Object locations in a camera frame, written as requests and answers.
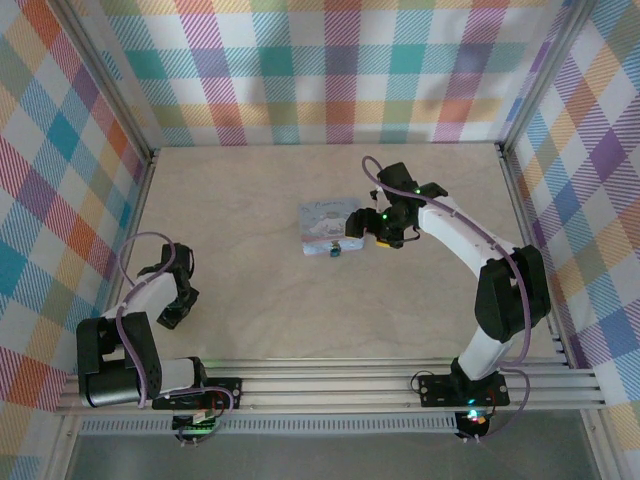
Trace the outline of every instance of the colorful plaid wall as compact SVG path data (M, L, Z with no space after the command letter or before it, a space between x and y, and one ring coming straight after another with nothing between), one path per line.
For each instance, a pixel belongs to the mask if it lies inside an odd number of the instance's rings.
M582 366L640 478L640 1L601 0L516 149Z
M74 3L150 143L191 146L497 139L562 1Z
M45 0L0 3L0 479L36 478L143 162Z

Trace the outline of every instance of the plywood surface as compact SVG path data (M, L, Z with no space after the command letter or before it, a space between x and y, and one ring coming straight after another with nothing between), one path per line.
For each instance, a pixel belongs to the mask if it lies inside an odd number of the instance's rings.
M153 325L161 356L460 354L476 328L476 279L435 239L391 250L371 237L339 258L302 254L298 204L355 196L371 205L366 154L404 161L419 183L438 182L488 229L522 244L492 145L167 148L139 230L193 248L201 294L175 330ZM140 240L130 271L159 255L160 241ZM545 325L530 352L553 354Z

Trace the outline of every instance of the purple cable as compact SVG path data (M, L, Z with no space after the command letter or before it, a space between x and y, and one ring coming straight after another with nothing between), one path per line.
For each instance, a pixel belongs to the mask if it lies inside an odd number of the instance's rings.
M129 337L127 337L127 333L125 332L124 327L122 326L122 314L124 313L125 309L127 308L127 304L133 299L133 297L135 297L137 295L137 293L140 290L142 290L148 283L152 282L153 280L158 278L160 275L162 275L164 272L166 272L167 269L171 266L171 264L173 263L173 261L176 258L176 247L175 247L175 245L173 244L173 242L171 241L171 239L169 237L167 237L166 235L163 235L162 233L158 233L158 232L140 232L140 233L137 233L137 234L132 235L131 237L127 238L125 240L125 242L122 244L122 246L120 247L120 250L118 251L117 262L118 262L118 266L120 267L120 271L124 275L124 278L127 279L127 281L131 285L133 285L133 281L131 280L131 278L129 278L129 276L127 275L127 273L124 270L124 267L122 266L122 251L124 250L124 248L129 243L133 242L137 238L144 237L144 236L160 237L164 241L166 241L169 244L169 248L171 249L171 257L169 258L169 261L160 268L160 270L155 272L153 275L151 275L145 281L136 284L129 291L129 293L127 293L127 295L125 295L124 299L122 300L122 303L120 304L120 306L118 307L118 310L116 312L116 329L118 330L118 335L120 336L120 340L122 341L122 346L125 348L127 353L129 353L129 356L131 357L131 360L133 361L133 364L136 367L136 372L138 372L138 378L140 379L140 402L138 402L138 408L144 408L145 407L145 403L147 402L147 390L148 390L148 387L147 387L147 374L144 371L144 366L142 365L142 360L140 360L140 357L138 356L138 354L136 353L135 349L133 348L133 345L131 344L131 341L129 340Z
M529 376L526 373L524 373L524 371L517 368L503 368L502 371L509 372L509 373L517 373L519 375L522 375L522 378L524 378L524 385L525 385L524 398L522 399L522 402L520 402L520 406L518 407L518 410L516 410L516 413L513 414L513 417L511 417L507 423L505 423L502 427L500 427L495 432L488 433L483 438L494 437L498 433L504 432L507 428L511 427L514 423L516 423L516 419L522 414L522 412L524 411L524 407L527 405L527 402L529 401L529 394L531 393L531 381L529 380Z
M369 178L369 180L371 180L377 186L379 186L383 190L386 190L391 193L395 193L396 195L400 195L402 197L423 200L427 204L430 204L436 208L439 208L445 213L451 215L452 217L458 218L462 223L464 223L467 227L469 227L472 231L477 233L487 243L489 243L489 245L491 245L492 248L495 248L496 251L500 255L502 255L504 259L507 261L507 263L509 264L509 267L511 268L511 270L513 271L513 274L516 277L518 290L520 290L520 297L522 298L522 308L524 311L524 344L522 345L522 351L520 352L520 355L518 356L518 358L516 358L512 362L500 362L498 366L517 367L518 365L520 365L524 361L524 359L527 357L527 354L529 353L529 346L531 345L531 311L529 307L529 296L527 295L527 289L524 284L524 279L520 274L520 270L518 269L516 262L509 256L509 253L507 253L507 251L501 245L495 242L495 240L491 237L491 235L489 235L482 228L476 225L475 222L473 222L473 220L466 217L465 215L462 215L460 212L458 212L457 210L454 210L448 205L445 205L444 203L434 200L433 198L425 197L424 195L418 195L417 193L413 193L413 192L405 192L403 190L398 190L396 188L392 188L392 187L389 187L388 185L385 185L367 169L367 161L373 162L380 170L382 170L382 166L380 165L380 162L378 162L375 158L369 155L366 155L365 157L362 158L362 169L364 170L365 175Z

